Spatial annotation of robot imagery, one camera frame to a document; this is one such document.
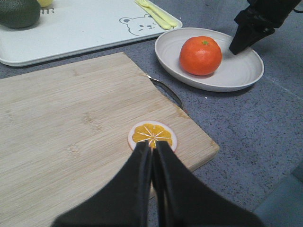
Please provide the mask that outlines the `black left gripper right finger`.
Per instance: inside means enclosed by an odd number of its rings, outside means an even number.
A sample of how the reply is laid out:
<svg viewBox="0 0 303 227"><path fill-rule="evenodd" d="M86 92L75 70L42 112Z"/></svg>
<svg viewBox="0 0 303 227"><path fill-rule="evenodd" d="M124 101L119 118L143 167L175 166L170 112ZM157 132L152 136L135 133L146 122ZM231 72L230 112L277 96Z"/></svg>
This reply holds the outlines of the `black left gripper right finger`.
<svg viewBox="0 0 303 227"><path fill-rule="evenodd" d="M152 155L161 227L262 227L262 221L199 181L165 141Z"/></svg>

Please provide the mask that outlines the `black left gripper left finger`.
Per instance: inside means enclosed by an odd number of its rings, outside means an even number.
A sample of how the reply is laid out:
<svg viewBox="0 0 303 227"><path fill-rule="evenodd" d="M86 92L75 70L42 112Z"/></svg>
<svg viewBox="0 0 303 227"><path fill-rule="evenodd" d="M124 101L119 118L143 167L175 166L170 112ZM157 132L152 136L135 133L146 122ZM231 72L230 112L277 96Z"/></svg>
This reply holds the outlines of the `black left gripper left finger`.
<svg viewBox="0 0 303 227"><path fill-rule="evenodd" d="M61 214L54 227L145 227L151 184L152 152L136 144L115 177L99 192Z"/></svg>

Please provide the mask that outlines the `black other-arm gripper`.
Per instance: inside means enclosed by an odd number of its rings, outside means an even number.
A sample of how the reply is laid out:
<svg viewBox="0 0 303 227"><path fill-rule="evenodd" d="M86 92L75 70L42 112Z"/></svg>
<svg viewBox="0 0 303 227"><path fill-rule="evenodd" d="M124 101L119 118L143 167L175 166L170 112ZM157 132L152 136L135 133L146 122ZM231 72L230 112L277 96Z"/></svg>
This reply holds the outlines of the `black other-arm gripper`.
<svg viewBox="0 0 303 227"><path fill-rule="evenodd" d="M275 32L300 0L249 0L250 4L234 19L237 31L229 50L237 55L262 38Z"/></svg>

